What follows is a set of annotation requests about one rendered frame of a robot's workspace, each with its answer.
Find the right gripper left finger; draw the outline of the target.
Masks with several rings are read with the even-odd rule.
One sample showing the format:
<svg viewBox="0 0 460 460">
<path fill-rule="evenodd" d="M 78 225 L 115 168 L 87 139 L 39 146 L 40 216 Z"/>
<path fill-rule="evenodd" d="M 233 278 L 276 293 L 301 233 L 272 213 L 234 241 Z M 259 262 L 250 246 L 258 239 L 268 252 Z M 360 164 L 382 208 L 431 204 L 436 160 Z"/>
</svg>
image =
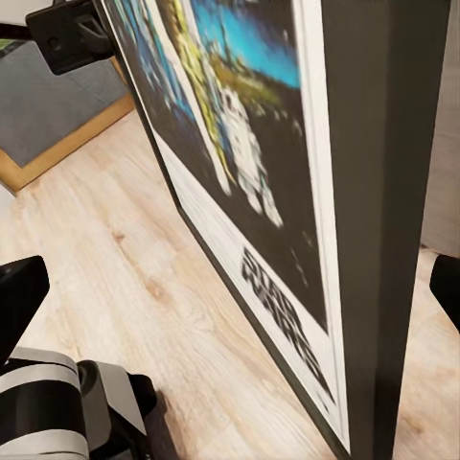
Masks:
<svg viewBox="0 0 460 460">
<path fill-rule="evenodd" d="M 0 265 L 0 370 L 49 291 L 41 255 Z"/>
</svg>

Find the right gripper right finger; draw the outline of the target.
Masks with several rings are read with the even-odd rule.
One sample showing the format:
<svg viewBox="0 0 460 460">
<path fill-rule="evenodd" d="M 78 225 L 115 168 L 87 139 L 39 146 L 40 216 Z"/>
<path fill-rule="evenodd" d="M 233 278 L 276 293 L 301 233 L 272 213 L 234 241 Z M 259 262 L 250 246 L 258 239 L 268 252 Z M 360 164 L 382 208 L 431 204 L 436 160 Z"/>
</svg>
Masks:
<svg viewBox="0 0 460 460">
<path fill-rule="evenodd" d="M 429 287 L 460 333 L 460 259 L 439 255 Z"/>
</svg>

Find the poster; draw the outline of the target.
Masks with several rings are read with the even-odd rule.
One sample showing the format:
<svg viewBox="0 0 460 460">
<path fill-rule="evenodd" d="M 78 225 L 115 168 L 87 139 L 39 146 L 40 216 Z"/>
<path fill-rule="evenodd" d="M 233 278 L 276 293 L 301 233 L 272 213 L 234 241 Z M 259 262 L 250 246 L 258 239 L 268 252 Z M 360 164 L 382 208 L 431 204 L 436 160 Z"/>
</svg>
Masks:
<svg viewBox="0 0 460 460">
<path fill-rule="evenodd" d="M 452 0 L 91 0 L 178 214 L 337 460 L 392 460 Z"/>
</svg>

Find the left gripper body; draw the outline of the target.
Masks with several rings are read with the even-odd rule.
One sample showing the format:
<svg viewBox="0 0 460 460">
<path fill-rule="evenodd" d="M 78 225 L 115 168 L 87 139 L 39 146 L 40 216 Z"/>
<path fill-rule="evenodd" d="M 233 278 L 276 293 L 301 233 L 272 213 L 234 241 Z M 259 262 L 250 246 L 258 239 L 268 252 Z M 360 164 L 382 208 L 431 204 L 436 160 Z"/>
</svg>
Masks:
<svg viewBox="0 0 460 460">
<path fill-rule="evenodd" d="M 89 2 L 90 0 L 55 0 L 53 6 L 43 10 L 28 13 L 25 16 L 27 27 L 34 37 L 36 46 L 40 48 L 42 56 L 52 69 L 52 73 L 59 77 L 63 73 L 75 71 L 100 59 L 111 59 L 114 54 L 90 54 L 82 45 L 81 39 L 75 30 L 73 19 L 77 17 L 71 8 Z M 98 13 L 91 12 L 92 17 L 102 25 Z"/>
</svg>

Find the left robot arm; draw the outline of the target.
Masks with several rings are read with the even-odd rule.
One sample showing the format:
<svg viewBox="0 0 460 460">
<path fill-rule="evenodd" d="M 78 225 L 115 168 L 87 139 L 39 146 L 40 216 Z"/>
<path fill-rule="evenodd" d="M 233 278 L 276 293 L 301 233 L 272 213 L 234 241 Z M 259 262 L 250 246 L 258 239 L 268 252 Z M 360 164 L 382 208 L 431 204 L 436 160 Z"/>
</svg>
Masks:
<svg viewBox="0 0 460 460">
<path fill-rule="evenodd" d="M 0 39 L 34 40 L 56 77 L 114 56 L 91 0 L 0 0 Z"/>
</svg>

